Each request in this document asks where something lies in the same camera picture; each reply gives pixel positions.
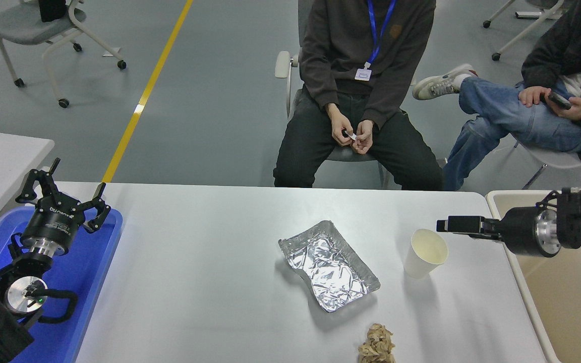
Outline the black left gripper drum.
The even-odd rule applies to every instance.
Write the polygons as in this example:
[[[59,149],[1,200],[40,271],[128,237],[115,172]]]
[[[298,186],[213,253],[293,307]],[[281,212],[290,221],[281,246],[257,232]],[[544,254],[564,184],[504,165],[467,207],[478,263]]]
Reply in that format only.
[[[58,244],[71,244],[84,221],[82,211],[75,212],[79,201],[70,196],[44,196],[35,205],[35,212],[24,230],[21,241],[46,238]]]

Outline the person's left hand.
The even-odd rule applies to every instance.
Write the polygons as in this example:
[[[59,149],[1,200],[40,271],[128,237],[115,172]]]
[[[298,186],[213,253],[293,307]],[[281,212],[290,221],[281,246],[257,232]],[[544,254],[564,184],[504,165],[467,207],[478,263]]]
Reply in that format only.
[[[563,109],[560,105],[546,96],[546,105],[558,116],[571,121],[581,120],[581,97],[571,96],[567,99],[571,103],[571,108]]]
[[[370,119],[365,119],[359,122],[357,131],[357,139],[354,140],[352,148],[353,150],[360,154],[365,155],[371,149],[373,145],[373,128],[374,122]]]

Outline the person's right hand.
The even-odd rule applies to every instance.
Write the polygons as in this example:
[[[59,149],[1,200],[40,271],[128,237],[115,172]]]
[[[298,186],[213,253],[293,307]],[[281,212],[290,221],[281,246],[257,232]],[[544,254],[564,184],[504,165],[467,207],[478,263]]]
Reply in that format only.
[[[518,94],[518,100],[525,107],[530,108],[533,105],[546,103],[546,97],[551,94],[552,89],[541,86],[530,86],[521,90]]]
[[[332,138],[336,140],[339,146],[351,146],[354,140],[350,137],[353,134],[353,128],[346,117],[335,103],[328,103],[325,106],[326,114],[330,120]]]

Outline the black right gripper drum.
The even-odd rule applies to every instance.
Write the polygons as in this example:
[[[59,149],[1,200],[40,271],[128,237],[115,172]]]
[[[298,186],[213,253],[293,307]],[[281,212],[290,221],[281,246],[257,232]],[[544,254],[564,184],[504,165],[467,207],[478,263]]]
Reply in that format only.
[[[515,255],[541,257],[542,249],[537,239],[537,207],[510,209],[498,224],[501,240]]]

